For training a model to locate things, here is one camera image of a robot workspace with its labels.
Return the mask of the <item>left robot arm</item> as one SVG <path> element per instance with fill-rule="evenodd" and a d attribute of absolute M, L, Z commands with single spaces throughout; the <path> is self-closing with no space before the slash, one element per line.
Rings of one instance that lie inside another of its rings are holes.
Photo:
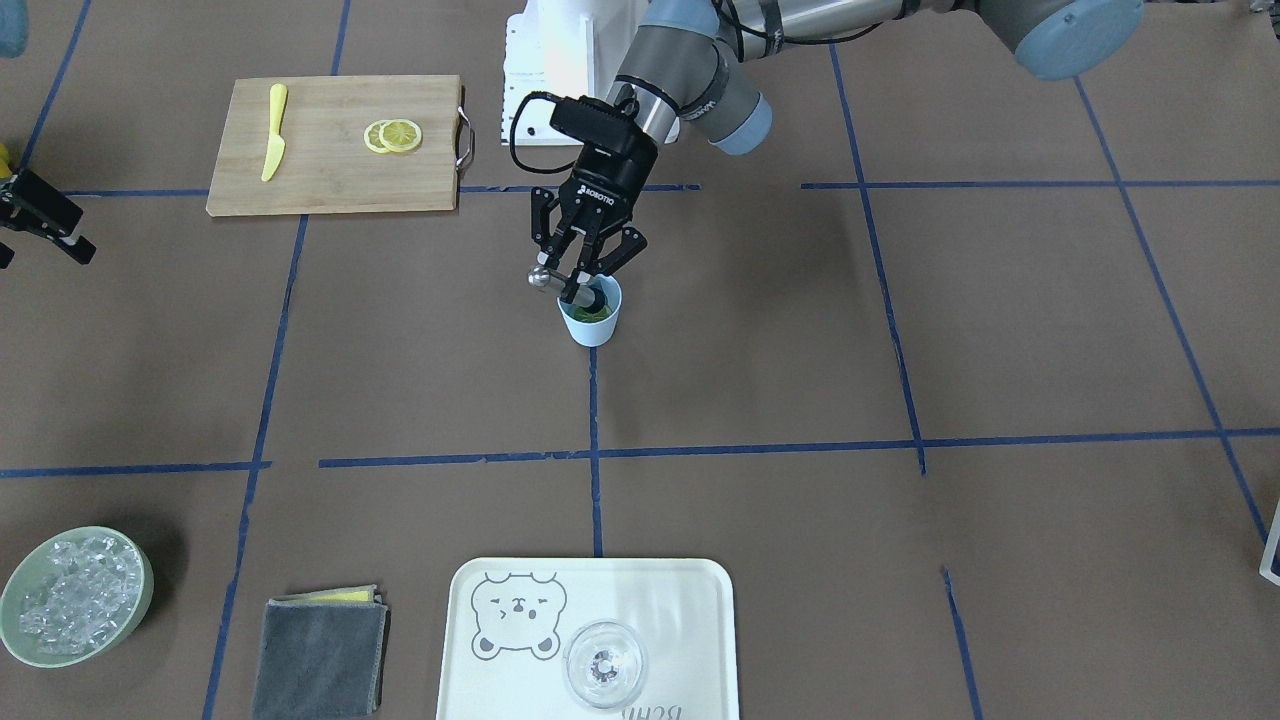
<path fill-rule="evenodd" d="M 744 72 L 788 47 L 832 46 L 923 10 L 975 15 L 1029 74 L 1070 79 L 1137 31 L 1142 1 L 650 1 L 602 97 L 536 90 L 550 128 L 581 143 L 563 182 L 531 192 L 531 287 L 570 306 L 607 304 L 600 278 L 646 247 L 634 209 L 671 128 L 689 123 L 740 156 L 768 136 L 773 111 Z"/>

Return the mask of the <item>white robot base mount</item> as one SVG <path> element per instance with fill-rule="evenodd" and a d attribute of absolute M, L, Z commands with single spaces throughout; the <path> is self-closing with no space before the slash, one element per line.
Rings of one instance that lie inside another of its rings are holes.
<path fill-rule="evenodd" d="M 506 22 L 500 142 L 577 146 L 550 127 L 549 102 L 518 105 L 532 92 L 604 100 L 652 1 L 526 1 Z"/>

